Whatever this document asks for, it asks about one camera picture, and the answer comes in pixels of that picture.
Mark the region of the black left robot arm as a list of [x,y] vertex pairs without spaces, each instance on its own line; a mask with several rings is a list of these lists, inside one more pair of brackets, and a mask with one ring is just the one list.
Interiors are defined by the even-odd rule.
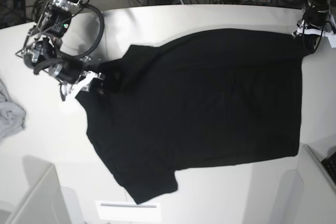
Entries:
[[302,19],[297,22],[299,35],[319,35],[330,41],[335,40],[335,18],[331,10],[331,0],[304,0]]

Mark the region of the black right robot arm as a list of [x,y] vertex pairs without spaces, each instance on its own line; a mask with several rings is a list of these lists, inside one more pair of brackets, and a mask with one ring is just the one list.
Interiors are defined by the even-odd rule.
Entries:
[[[29,30],[24,45],[16,56],[33,70],[35,75],[47,72],[60,83],[60,96],[63,101],[74,98],[79,91],[89,91],[94,79],[102,75],[88,69],[91,53],[99,46],[104,32],[104,17],[90,0],[46,0],[46,4]],[[77,55],[61,51],[62,38],[75,15],[72,7],[80,11],[89,9],[99,20],[98,35],[93,45]]]

